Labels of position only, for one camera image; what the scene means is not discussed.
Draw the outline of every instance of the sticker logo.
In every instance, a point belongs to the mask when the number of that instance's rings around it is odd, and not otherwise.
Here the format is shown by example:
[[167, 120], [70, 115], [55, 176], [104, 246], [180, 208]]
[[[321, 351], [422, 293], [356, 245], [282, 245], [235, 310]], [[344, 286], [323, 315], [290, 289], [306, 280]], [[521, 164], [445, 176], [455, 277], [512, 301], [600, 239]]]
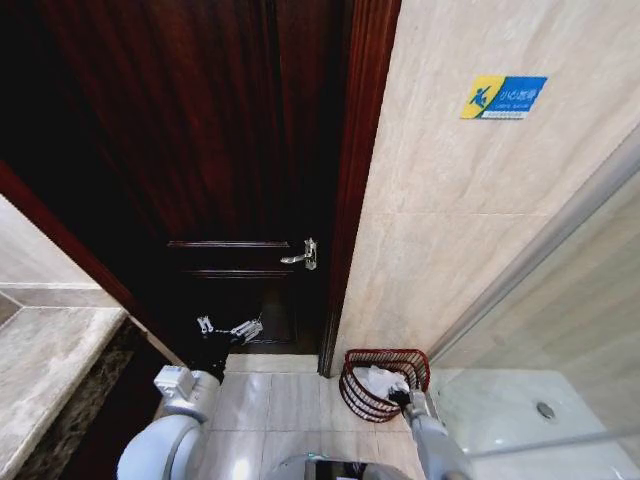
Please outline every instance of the sticker logo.
[[478, 76], [460, 118], [525, 118], [546, 81], [547, 77]]

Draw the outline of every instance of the door latch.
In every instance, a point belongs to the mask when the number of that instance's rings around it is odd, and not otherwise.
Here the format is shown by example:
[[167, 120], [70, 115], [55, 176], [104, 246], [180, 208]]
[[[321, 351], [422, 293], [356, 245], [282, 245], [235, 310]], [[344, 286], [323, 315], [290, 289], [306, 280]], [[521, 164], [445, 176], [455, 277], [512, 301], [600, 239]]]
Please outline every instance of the door latch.
[[304, 267], [307, 270], [315, 270], [318, 266], [318, 244], [315, 240], [309, 237], [308, 240], [304, 241], [304, 254], [296, 255], [295, 257], [282, 257], [280, 259], [281, 263], [286, 263], [287, 265], [292, 263], [302, 262], [304, 260]]

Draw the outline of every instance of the dark red door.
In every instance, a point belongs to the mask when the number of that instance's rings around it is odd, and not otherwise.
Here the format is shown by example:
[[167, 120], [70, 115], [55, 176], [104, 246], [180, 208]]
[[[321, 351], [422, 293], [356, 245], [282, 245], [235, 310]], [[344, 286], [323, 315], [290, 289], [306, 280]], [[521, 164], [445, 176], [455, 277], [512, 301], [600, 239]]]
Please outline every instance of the dark red door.
[[[202, 313], [220, 327], [261, 313], [250, 351], [318, 350], [345, 5], [4, 2], [4, 161], [186, 359]], [[316, 270], [281, 263], [310, 237]]]

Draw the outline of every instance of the glass panel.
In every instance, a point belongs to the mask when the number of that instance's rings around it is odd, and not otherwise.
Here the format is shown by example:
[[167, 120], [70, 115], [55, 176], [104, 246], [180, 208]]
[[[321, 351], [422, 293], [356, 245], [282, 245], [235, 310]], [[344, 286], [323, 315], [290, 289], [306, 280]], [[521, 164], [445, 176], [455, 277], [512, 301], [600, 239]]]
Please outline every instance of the glass panel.
[[[438, 411], [471, 454], [640, 433], [640, 175], [433, 367]], [[638, 443], [621, 440], [629, 461]]]
[[[636, 444], [640, 437], [629, 439]], [[473, 460], [479, 479], [567, 480], [638, 479], [638, 467], [620, 447], [608, 441], [535, 449]]]

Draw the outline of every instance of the shower floor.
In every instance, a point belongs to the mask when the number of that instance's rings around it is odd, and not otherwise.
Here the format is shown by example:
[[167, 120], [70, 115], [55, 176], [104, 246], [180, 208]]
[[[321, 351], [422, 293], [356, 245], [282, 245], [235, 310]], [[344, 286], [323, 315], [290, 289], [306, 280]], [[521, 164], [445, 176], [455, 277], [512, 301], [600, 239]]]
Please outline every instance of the shower floor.
[[[430, 392], [479, 479], [640, 479], [614, 441], [506, 455], [489, 452], [605, 432], [565, 377], [550, 370], [433, 369]], [[546, 403], [547, 419], [536, 409]]]

